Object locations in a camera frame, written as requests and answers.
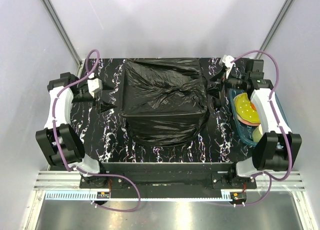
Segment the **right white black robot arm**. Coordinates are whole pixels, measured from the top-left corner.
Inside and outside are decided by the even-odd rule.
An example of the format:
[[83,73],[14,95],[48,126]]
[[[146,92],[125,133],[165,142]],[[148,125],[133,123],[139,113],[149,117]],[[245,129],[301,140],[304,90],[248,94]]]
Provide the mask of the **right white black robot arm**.
[[261,175],[269,176],[271,181],[285,181],[291,174],[294,162],[302,144],[300,134],[293,133],[286,123],[277,104],[275,84],[264,78],[263,60],[248,59],[245,75],[231,77],[231,70],[236,66],[236,59],[224,55],[219,65],[221,71],[211,80],[216,83],[211,95],[220,96],[223,88],[246,92],[254,105],[262,128],[262,137],[254,147],[252,156],[239,161],[227,175],[228,185],[239,188],[245,178],[254,180]]

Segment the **black trash bag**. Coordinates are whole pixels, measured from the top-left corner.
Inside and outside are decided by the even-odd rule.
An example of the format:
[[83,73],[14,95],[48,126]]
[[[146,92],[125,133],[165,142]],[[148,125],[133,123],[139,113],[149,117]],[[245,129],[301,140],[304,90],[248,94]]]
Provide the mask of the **black trash bag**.
[[128,59],[122,76],[120,112],[136,143],[179,146],[206,126],[208,82],[198,59]]

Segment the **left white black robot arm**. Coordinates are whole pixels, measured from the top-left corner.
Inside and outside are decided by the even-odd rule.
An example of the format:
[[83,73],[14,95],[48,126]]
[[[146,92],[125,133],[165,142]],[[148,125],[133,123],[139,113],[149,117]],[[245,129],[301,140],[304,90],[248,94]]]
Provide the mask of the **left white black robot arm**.
[[110,180],[102,163],[85,153],[83,142],[71,126],[71,110],[74,103],[91,103],[98,113],[112,110],[116,106],[100,100],[99,93],[113,89],[93,73],[83,83],[70,72],[60,74],[47,85],[49,114],[44,129],[35,133],[51,167],[77,171],[83,182],[97,188],[106,187]]

